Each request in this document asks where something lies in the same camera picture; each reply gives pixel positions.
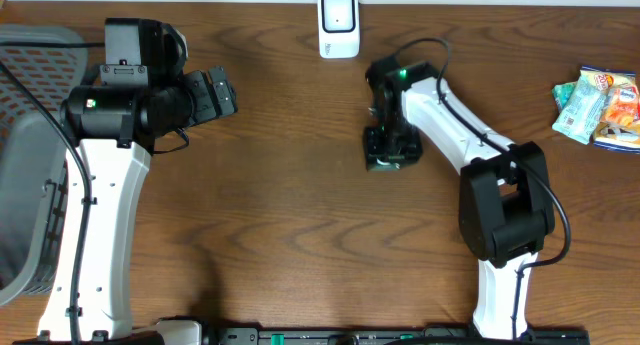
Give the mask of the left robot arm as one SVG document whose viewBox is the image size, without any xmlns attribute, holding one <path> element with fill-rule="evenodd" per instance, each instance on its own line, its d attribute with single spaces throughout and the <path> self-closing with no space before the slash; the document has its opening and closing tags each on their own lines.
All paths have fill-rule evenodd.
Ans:
<svg viewBox="0 0 640 345">
<path fill-rule="evenodd" d="M 110 18 L 99 82 L 61 107 L 68 193 L 57 273 L 39 344 L 200 344 L 200 323 L 133 325 L 130 261 L 139 196 L 157 139 L 237 111 L 225 71 L 186 72 L 184 36 L 149 19 Z"/>
</svg>

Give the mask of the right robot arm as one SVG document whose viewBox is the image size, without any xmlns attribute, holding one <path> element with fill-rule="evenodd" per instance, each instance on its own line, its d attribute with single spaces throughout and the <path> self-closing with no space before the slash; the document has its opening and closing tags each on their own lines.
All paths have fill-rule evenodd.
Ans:
<svg viewBox="0 0 640 345">
<path fill-rule="evenodd" d="M 376 123 L 364 131 L 365 164 L 412 165 L 422 136 L 446 157 L 460 177 L 459 230 L 479 265 L 473 326 L 483 338 L 521 340 L 530 266 L 555 227 L 546 160 L 534 143 L 494 132 L 437 76 L 428 63 L 403 67 L 395 56 L 371 63 L 365 79 Z"/>
</svg>

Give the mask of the orange Kleenex tissue pack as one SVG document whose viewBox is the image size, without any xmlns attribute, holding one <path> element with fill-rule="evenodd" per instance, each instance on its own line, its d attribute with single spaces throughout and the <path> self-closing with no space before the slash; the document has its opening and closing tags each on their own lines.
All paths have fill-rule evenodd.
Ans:
<svg viewBox="0 0 640 345">
<path fill-rule="evenodd" d="M 607 94 L 601 121 L 623 127 L 639 119 L 639 91 L 636 85 L 612 87 Z"/>
</svg>

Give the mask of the yellow white snack bag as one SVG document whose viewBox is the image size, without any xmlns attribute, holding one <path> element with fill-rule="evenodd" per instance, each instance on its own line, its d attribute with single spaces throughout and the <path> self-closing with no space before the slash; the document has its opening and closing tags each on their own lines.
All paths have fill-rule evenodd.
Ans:
<svg viewBox="0 0 640 345">
<path fill-rule="evenodd" d="M 612 87 L 636 85 L 636 73 L 628 71 L 614 71 L 609 69 L 582 66 L 581 75 L 585 75 L 589 82 L 602 90 L 606 95 Z M 639 119 L 629 127 L 611 125 L 601 121 L 592 135 L 595 146 L 623 153 L 639 153 Z"/>
</svg>

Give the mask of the green Kleenex tissue pack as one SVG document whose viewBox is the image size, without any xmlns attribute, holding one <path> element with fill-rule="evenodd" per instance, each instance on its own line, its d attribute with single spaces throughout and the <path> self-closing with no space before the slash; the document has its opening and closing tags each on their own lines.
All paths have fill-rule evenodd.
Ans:
<svg viewBox="0 0 640 345">
<path fill-rule="evenodd" d="M 567 102 L 569 101 L 577 83 L 569 82 L 555 85 L 551 90 L 552 97 L 556 103 L 558 112 L 561 113 Z"/>
</svg>

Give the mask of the teal wet wipes pack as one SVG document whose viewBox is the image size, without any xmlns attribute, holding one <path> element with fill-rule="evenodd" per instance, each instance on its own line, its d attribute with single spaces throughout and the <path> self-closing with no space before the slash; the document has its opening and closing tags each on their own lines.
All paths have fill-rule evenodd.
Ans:
<svg viewBox="0 0 640 345">
<path fill-rule="evenodd" d="M 606 95 L 581 75 L 569 101 L 552 124 L 552 129 L 581 144 L 588 145 L 599 124 Z"/>
</svg>

